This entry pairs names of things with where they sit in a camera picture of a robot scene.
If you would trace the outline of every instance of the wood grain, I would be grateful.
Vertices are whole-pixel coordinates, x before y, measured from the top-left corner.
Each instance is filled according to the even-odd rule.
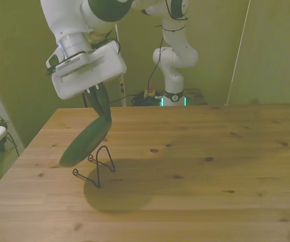
[[[59,109],[0,181],[0,242],[290,241],[290,106],[113,108],[102,188],[60,168],[92,109]],[[100,159],[107,162],[105,152]],[[80,173],[95,178],[83,161]]]

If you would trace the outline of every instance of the black cable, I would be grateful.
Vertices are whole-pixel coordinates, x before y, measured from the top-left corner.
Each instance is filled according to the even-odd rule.
[[[108,41],[109,40],[114,40],[114,41],[116,41],[116,43],[118,44],[118,54],[120,54],[120,51],[121,51],[121,44],[120,44],[120,42],[117,40],[117,39],[115,39],[115,38],[109,38],[109,39],[107,39]]]
[[[85,105],[85,107],[88,107],[88,104],[87,104],[87,100],[86,100],[86,96],[85,96],[85,94],[83,93],[82,96],[83,96],[83,101],[84,101],[84,105]]]
[[[154,70],[153,70],[153,72],[152,72],[152,74],[151,74],[151,76],[150,76],[150,78],[148,80],[148,83],[147,83],[147,97],[149,97],[149,94],[150,94],[149,93],[149,89],[150,89],[150,81],[151,81],[151,78],[152,78],[154,72],[156,71],[157,67],[159,66],[160,61],[161,61],[163,40],[164,40],[164,36],[162,37],[162,41],[161,41],[161,45],[160,45],[160,58],[159,58],[159,61],[157,62],[156,66],[155,66],[155,68],[154,68]]]
[[[161,103],[160,99],[156,99],[155,97],[146,97],[144,98],[144,92],[141,92],[137,96],[132,99],[133,106],[144,107],[144,106],[159,106]]]
[[[8,135],[11,137],[11,139],[12,139],[12,141],[13,141],[13,145],[14,145],[14,147],[15,147],[16,153],[18,154],[18,156],[20,156],[19,151],[18,151],[18,147],[17,147],[17,145],[16,145],[16,143],[15,143],[15,141],[14,141],[12,135],[10,134],[10,132],[8,132]]]
[[[167,0],[165,0],[165,3],[166,3],[166,7],[167,7],[167,10],[169,11],[169,15],[172,19],[174,20],[181,20],[181,21],[186,21],[186,20],[189,20],[188,18],[184,18],[184,19],[176,19],[173,17],[173,15],[171,14],[171,11],[170,11],[170,8],[169,8],[169,4],[167,3]]]
[[[124,96],[124,97],[122,97],[122,98],[119,98],[118,100],[116,100],[116,101],[112,101],[111,103],[115,103],[115,102],[118,102],[118,101],[120,101],[120,100],[122,100],[122,99],[124,99],[124,98],[127,98],[127,97],[133,97],[133,96],[137,96],[138,94],[130,94],[130,95],[127,95],[127,96]]]
[[[176,29],[176,30],[165,29],[165,28],[163,27],[163,25],[158,25],[158,26],[155,26],[154,28],[157,28],[157,27],[162,27],[163,30],[168,31],[168,32],[173,32],[173,33],[174,33],[174,32],[177,32],[177,31],[180,31],[180,30],[184,29],[184,28],[185,28],[185,25],[184,25],[182,28],[179,28],[179,29]]]

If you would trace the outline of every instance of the red object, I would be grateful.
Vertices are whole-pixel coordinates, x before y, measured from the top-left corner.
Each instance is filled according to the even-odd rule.
[[[152,93],[153,90],[154,90],[154,86],[153,86],[153,85],[150,85],[150,86],[149,86],[149,93]]]

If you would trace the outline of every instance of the wood knot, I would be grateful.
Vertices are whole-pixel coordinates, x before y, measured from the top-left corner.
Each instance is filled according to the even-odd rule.
[[[208,161],[208,162],[213,161],[213,157],[207,157],[207,158],[205,159],[205,161]]]
[[[230,132],[229,134],[230,134],[232,137],[235,137],[235,138],[242,138],[241,135],[239,135],[239,134],[237,134],[237,133],[235,133],[235,132]]]
[[[181,175],[174,175],[173,179],[183,179],[183,177]]]
[[[75,231],[79,231],[82,227],[83,227],[83,224],[82,223],[77,223],[77,224],[75,224],[74,230]]]

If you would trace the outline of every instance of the green plate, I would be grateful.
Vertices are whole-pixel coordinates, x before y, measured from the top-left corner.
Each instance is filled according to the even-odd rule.
[[[99,114],[99,118],[89,124],[64,152],[60,166],[73,167],[86,159],[104,140],[109,132],[112,119],[110,101],[104,84],[85,92],[86,98]]]

